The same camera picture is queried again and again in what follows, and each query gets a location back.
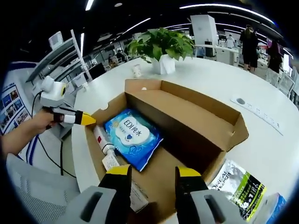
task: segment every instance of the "poster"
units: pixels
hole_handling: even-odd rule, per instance
[[[3,88],[0,100],[0,130],[6,134],[29,119],[29,114],[14,83]]]

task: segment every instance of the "ceiling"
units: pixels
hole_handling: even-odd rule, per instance
[[[52,0],[36,6],[30,17],[30,23],[23,29],[14,60],[40,61],[51,51],[48,38],[58,31],[61,31],[64,40],[67,40],[71,37],[70,30],[74,29],[79,45],[80,34],[85,33],[84,55],[87,55],[95,47],[100,44],[109,44],[118,37],[117,34],[127,31],[130,27],[147,18],[151,19],[121,35],[116,41],[130,38],[132,34],[144,32],[147,29],[190,23],[188,19],[190,15],[194,14],[209,14],[215,18],[216,23],[238,27],[251,24],[258,33],[271,39],[279,39],[280,43],[286,46],[282,36],[279,35],[282,32],[276,25],[252,13],[215,6],[179,9],[182,6],[208,2],[239,6],[265,15],[261,8],[252,7],[255,4],[249,0],[222,0],[221,2],[203,0],[151,0],[146,2],[140,0],[94,0],[91,9],[85,11],[87,2],[88,0]],[[115,4],[120,2],[122,6],[115,7]],[[217,30],[241,30],[226,25],[216,26]],[[101,36],[107,33],[111,34],[109,38],[100,43],[97,42]],[[258,38],[266,41],[262,36],[258,36]]]

